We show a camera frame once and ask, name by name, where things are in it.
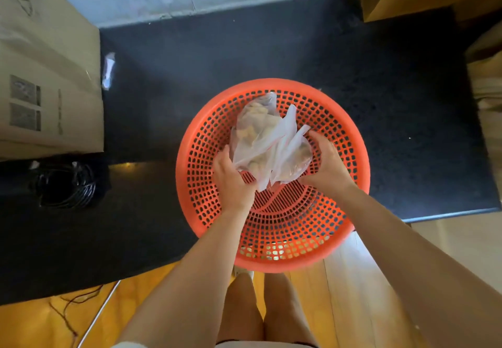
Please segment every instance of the leg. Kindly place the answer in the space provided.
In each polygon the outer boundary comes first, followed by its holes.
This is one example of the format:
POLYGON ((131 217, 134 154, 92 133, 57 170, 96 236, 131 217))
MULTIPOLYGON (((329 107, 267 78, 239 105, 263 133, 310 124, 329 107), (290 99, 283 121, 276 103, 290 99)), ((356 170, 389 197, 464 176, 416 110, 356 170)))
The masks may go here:
POLYGON ((265 340, 318 346, 293 284, 284 274, 265 274, 265 340))
POLYGON ((248 274, 239 274, 226 291, 217 342, 263 339, 263 320, 256 307, 253 281, 248 274))

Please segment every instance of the person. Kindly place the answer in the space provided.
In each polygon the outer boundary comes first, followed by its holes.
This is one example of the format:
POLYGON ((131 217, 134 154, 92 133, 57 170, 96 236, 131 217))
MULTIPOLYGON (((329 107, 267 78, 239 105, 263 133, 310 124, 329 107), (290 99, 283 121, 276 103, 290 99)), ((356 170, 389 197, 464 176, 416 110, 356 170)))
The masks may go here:
MULTIPOLYGON (((502 295, 361 191, 334 145, 310 136, 321 150, 321 167, 299 181, 344 210, 430 345, 502 347, 502 295)), ((284 274, 265 275, 264 320, 250 273, 237 271, 228 287, 256 186, 232 166, 228 146, 213 161, 213 181, 220 216, 138 308, 116 347, 317 347, 284 274)))

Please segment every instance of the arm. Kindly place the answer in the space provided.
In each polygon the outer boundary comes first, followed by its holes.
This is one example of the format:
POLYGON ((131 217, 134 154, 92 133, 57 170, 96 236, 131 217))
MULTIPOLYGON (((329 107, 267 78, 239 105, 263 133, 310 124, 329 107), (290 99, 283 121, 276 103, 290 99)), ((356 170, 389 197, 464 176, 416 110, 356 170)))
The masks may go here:
POLYGON ((335 147, 311 133, 322 153, 301 182, 334 199, 434 347, 502 346, 502 295, 429 243, 352 181, 335 147))
POLYGON ((214 347, 242 227, 253 205, 255 183, 245 184, 226 146, 213 161, 221 215, 166 278, 148 295, 117 342, 148 348, 214 347))

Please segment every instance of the white shoe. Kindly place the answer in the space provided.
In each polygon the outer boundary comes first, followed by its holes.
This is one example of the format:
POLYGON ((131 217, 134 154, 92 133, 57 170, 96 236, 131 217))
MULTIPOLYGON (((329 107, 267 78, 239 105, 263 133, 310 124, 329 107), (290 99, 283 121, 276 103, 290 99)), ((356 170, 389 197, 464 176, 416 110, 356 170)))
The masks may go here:
POLYGON ((246 273, 251 277, 251 281, 253 280, 254 277, 254 271, 249 271, 248 269, 244 269, 243 267, 238 267, 238 266, 233 266, 232 274, 235 278, 237 278, 237 275, 240 275, 242 273, 246 273))

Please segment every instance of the forearm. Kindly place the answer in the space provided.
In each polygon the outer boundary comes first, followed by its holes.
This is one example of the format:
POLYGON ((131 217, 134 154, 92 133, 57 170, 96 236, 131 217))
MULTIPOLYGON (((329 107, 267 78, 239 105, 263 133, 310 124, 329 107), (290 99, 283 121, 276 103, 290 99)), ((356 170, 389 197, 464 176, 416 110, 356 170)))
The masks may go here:
POLYGON ((119 341, 211 347, 247 212, 223 212, 144 301, 119 341))
POLYGON ((356 186, 327 191, 433 346, 502 346, 502 296, 356 186))

